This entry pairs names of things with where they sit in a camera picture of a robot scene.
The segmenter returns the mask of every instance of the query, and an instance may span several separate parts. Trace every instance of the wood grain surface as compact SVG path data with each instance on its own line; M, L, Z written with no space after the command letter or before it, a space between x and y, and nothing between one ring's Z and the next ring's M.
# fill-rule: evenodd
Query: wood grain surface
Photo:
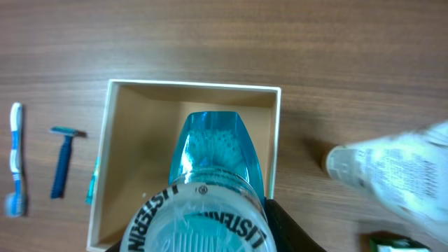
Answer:
M0 251L85 250L110 78L281 87L275 199L313 239L360 251L375 226L448 251L316 163L316 140L448 118L447 13L444 0L0 0L0 195L13 191L9 112L22 102L30 198L26 218L1 212ZM74 139L63 200L49 197L62 144L54 125L88 134Z

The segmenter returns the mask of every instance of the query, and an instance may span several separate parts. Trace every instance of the open box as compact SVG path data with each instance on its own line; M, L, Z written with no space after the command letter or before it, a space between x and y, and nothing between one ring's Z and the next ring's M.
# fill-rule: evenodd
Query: open box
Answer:
M238 112L257 152L265 195L273 198L280 102L278 87L110 80L87 250L118 242L135 212L168 186L174 149L192 112Z

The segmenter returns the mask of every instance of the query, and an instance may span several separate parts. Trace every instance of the blue bottle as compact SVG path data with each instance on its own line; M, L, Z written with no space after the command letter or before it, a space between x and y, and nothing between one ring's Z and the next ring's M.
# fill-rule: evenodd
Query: blue bottle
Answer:
M169 187L137 211L120 251L275 252L264 201L258 158L238 113L192 113Z

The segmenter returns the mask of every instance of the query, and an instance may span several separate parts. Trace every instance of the blue liquid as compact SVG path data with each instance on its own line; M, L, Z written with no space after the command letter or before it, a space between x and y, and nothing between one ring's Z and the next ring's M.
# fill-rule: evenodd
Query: blue liquid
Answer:
M260 163L238 113L205 111L187 117L174 151L169 184L192 182L249 194L264 206Z

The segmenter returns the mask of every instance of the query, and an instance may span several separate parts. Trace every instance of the blue and white toothbrush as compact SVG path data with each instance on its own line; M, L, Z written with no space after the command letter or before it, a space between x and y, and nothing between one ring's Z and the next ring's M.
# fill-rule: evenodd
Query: blue and white toothbrush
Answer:
M21 103L15 102L11 108L10 125L12 144L9 157L10 170L13 173L15 192L6 196L5 214L14 218L25 214L26 193L22 173L22 120L23 107Z

